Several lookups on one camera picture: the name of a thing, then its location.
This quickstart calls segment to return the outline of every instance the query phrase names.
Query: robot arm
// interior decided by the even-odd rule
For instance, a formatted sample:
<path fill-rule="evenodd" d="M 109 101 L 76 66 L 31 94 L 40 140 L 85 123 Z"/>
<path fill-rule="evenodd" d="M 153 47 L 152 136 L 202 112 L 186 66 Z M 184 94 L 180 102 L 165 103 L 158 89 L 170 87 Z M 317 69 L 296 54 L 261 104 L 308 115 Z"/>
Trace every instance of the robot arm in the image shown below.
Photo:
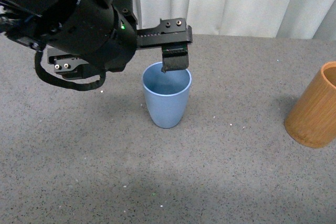
<path fill-rule="evenodd" d="M 192 29 L 183 18 L 160 20 L 157 27 L 137 30 L 132 0 L 0 0 L 0 33 L 36 51 L 35 69 L 45 82 L 80 91 L 100 87 L 107 71 L 123 71 L 138 49 L 162 48 L 162 71 L 188 67 Z M 63 79 L 40 65 L 48 63 Z M 100 75 L 76 84 L 67 80 Z"/>

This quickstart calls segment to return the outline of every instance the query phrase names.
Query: gray carpet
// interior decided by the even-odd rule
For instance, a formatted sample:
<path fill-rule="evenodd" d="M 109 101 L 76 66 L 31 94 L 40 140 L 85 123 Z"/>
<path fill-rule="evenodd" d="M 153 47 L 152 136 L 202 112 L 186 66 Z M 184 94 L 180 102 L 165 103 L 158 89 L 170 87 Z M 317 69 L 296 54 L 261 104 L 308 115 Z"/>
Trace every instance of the gray carpet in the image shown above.
<path fill-rule="evenodd" d="M 40 81 L 33 55 L 0 36 L 1 223 L 336 223 L 336 141 L 311 149 L 283 125 L 336 42 L 194 36 L 168 130 L 140 80 L 159 49 L 88 92 Z"/>

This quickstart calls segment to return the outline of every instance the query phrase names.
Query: white curtain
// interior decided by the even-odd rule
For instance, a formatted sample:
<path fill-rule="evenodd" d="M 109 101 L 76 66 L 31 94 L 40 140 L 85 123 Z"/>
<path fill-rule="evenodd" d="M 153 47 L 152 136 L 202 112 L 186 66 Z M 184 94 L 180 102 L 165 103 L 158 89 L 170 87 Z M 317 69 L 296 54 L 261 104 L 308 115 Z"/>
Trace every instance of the white curtain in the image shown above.
<path fill-rule="evenodd" d="M 140 28 L 186 18 L 194 34 L 336 40 L 336 0 L 134 0 Z"/>

